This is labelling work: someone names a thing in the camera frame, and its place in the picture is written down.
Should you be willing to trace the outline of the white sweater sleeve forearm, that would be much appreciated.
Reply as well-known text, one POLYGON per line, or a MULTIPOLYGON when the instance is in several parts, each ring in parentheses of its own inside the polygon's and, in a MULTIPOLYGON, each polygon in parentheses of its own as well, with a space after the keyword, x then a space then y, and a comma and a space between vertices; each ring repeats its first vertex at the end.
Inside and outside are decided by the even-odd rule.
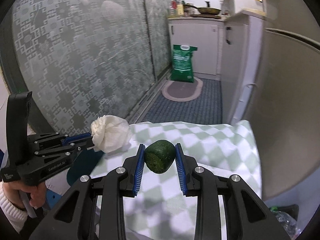
POLYGON ((14 206, 6 197, 4 190, 3 190, 3 183, 1 182, 1 189, 0 189, 0 204, 1 210, 3 211, 4 215, 15 229, 17 233, 23 229, 24 224, 28 218, 28 214, 26 211, 23 211, 16 206, 14 206))

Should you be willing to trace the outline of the person's left hand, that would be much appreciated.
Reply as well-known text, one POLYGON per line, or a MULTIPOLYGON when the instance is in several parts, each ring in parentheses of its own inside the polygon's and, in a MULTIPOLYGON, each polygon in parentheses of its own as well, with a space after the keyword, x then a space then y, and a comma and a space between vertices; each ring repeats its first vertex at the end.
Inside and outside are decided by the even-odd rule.
POLYGON ((12 181, 3 183, 3 192, 7 199, 20 209, 24 209, 25 205, 20 197, 20 191, 25 192, 30 198, 29 204, 31 207, 38 209, 42 207, 46 202, 47 187, 45 182, 40 183, 37 186, 25 185, 22 181, 12 181))

